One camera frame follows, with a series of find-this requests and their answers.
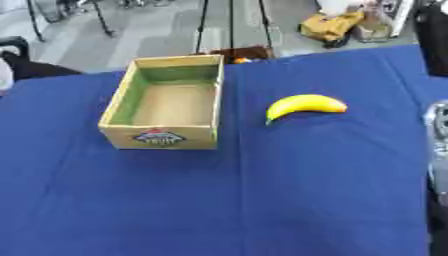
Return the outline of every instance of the bag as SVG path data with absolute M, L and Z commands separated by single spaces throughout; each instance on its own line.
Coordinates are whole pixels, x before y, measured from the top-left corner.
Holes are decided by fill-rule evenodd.
M 426 67 L 433 76 L 448 76 L 448 14 L 442 11 L 444 7 L 448 7 L 447 1 L 426 5 L 414 17 Z
M 334 42 L 344 39 L 347 41 L 350 29 L 363 20 L 363 18 L 364 13 L 362 11 L 347 12 L 334 18 L 317 13 L 299 25 L 299 32 L 304 36 L 332 45 Z

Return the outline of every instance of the yellow bag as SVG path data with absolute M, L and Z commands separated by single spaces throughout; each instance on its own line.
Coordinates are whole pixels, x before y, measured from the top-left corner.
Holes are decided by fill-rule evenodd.
M 300 24 L 299 32 L 307 37 L 335 41 L 342 39 L 356 24 L 364 19 L 364 12 L 347 12 L 336 17 L 317 13 Z

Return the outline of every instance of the chair leg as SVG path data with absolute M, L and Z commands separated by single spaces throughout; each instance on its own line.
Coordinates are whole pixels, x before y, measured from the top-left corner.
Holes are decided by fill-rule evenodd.
M 39 28 L 37 27 L 36 13 L 34 12 L 33 3 L 31 2 L 31 0 L 26 0 L 26 4 L 28 5 L 28 14 L 30 15 L 33 30 L 37 36 L 37 39 L 41 42 L 45 42 L 44 37 L 42 36 L 42 34 L 39 31 Z
M 101 13 L 101 9 L 98 6 L 98 2 L 97 1 L 92 1 L 92 4 L 95 7 L 95 11 L 96 11 L 96 13 L 98 15 L 98 19 L 100 20 L 101 27 L 103 28 L 104 33 L 108 37 L 113 37 L 114 36 L 114 31 L 109 28 L 109 26 L 107 25 L 106 21 L 104 20 L 103 14 Z

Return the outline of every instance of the tripod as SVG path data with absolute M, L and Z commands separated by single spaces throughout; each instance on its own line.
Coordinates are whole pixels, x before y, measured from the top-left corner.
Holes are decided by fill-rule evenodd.
M 269 31 L 269 27 L 271 26 L 271 22 L 269 21 L 269 18 L 266 13 L 266 8 L 264 4 L 264 0 L 259 0 L 259 8 L 260 13 L 262 17 L 262 23 L 264 26 L 264 31 L 266 33 L 267 38 L 267 47 L 261 47 L 261 46 L 254 46 L 254 47 L 247 47 L 247 48 L 237 48 L 235 49 L 235 2 L 234 0 L 229 0 L 229 49 L 223 49 L 223 50 L 216 50 L 212 51 L 212 53 L 216 54 L 223 54 L 225 55 L 225 59 L 227 63 L 234 63 L 234 60 L 237 58 L 242 57 L 248 57 L 248 58 L 259 58 L 259 59 L 265 59 L 273 57 L 273 45 L 272 45 L 272 38 L 271 33 Z M 198 31 L 198 41 L 196 44 L 196 52 L 195 54 L 200 54 L 201 52 L 201 44 L 202 44 L 202 38 L 205 28 L 205 22 L 207 18 L 207 12 L 209 7 L 209 0 L 204 0 L 204 4 L 202 6 L 202 14 L 200 19 L 200 24 L 197 29 Z

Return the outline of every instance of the tripod leg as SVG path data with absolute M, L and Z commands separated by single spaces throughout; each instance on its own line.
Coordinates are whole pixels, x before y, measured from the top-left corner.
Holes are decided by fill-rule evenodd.
M 33 30 L 37 36 L 37 39 L 41 42 L 45 42 L 44 37 L 42 36 L 42 34 L 39 31 L 39 28 L 37 27 L 36 13 L 34 12 L 33 3 L 31 2 L 31 0 L 26 0 L 26 4 L 28 5 L 28 14 L 30 15 Z
M 205 25 L 205 18 L 207 17 L 207 10 L 208 10 L 208 3 L 209 0 L 204 0 L 204 6 L 202 8 L 202 15 L 201 15 L 201 23 L 198 27 L 198 42 L 196 44 L 196 54 L 198 54 L 201 50 L 201 43 L 202 43 L 202 34 L 204 33 L 204 25 Z
M 113 36 L 114 36 L 114 31 L 111 30 L 111 29 L 107 26 L 107 23 L 106 23 L 106 21 L 104 20 L 103 14 L 101 13 L 101 9 L 100 9 L 100 7 L 98 6 L 98 2 L 97 2 L 97 1 L 93 1 L 92 4 L 93 4 L 93 7 L 95 7 L 95 11 L 96 11 L 96 13 L 97 13 L 97 15 L 98 15 L 98 19 L 100 20 L 101 27 L 103 28 L 104 33 L 105 33 L 108 37 L 113 37 Z
M 234 13 L 234 0 L 229 0 L 229 40 L 230 40 L 230 63 L 236 58 L 235 54 L 235 13 Z
M 266 14 L 266 7 L 264 5 L 264 0 L 259 0 L 259 4 L 260 4 L 261 17 L 263 20 L 263 26 L 264 26 L 264 30 L 266 32 L 266 38 L 268 40 L 268 47 L 272 51 L 273 50 L 272 38 L 271 38 L 271 33 L 269 31 L 269 26 L 271 25 L 271 22 L 269 21 L 268 15 Z

